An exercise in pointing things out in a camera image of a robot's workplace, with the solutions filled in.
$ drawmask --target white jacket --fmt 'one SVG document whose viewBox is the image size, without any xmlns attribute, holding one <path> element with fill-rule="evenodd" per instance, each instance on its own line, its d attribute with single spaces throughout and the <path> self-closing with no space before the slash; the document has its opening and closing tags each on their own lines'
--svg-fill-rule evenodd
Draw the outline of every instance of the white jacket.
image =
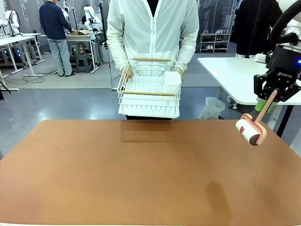
<svg viewBox="0 0 301 226">
<path fill-rule="evenodd" d="M 195 52 L 198 29 L 195 0 L 159 0 L 154 17 L 147 0 L 110 3 L 108 44 L 120 70 L 128 58 L 140 57 L 175 59 L 185 71 Z"/>
</svg>

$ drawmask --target green tape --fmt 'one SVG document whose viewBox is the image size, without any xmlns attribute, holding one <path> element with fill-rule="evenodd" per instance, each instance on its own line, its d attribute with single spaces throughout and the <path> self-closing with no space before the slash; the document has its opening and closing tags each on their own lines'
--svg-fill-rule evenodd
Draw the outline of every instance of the green tape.
<svg viewBox="0 0 301 226">
<path fill-rule="evenodd" d="M 258 104 L 257 104 L 256 107 L 255 107 L 255 110 L 258 111 L 258 112 L 261 112 L 266 102 L 267 102 L 266 100 L 259 100 L 259 101 L 258 101 Z M 270 106 L 269 109 L 267 110 L 267 114 L 271 113 L 271 111 L 272 111 L 272 109 L 273 109 L 273 107 L 274 107 L 275 105 L 276 105 L 275 102 L 273 102 L 273 103 L 271 104 L 271 106 Z"/>
</svg>

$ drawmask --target man in blue jacket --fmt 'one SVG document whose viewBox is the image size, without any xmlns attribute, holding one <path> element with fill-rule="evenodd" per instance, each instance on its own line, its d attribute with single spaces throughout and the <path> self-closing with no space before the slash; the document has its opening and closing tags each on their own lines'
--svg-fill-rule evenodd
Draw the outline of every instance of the man in blue jacket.
<svg viewBox="0 0 301 226">
<path fill-rule="evenodd" d="M 75 75 L 70 64 L 70 52 L 64 29 L 72 32 L 67 23 L 62 9 L 57 6 L 58 0 L 48 0 L 40 7 L 40 24 L 47 35 L 49 47 L 55 58 L 57 72 L 60 77 L 64 76 L 62 62 L 65 69 L 65 76 Z"/>
</svg>

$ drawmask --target trash bag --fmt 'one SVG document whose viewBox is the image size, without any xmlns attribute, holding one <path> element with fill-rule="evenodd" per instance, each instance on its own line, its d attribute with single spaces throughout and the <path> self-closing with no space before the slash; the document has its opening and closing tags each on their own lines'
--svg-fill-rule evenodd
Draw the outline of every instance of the trash bag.
<svg viewBox="0 0 301 226">
<path fill-rule="evenodd" d="M 198 120 L 216 120 L 225 110 L 226 105 L 215 97 L 207 97 L 206 105 Z"/>
</svg>

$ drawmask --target white wire basket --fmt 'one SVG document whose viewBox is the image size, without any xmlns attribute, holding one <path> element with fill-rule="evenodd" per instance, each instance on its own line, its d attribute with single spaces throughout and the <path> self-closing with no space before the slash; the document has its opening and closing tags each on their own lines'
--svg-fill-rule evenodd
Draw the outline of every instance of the white wire basket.
<svg viewBox="0 0 301 226">
<path fill-rule="evenodd" d="M 119 84 L 119 114 L 175 119 L 180 116 L 181 88 L 168 93 L 164 74 L 178 72 L 177 62 L 170 59 L 128 59 Z"/>
</svg>

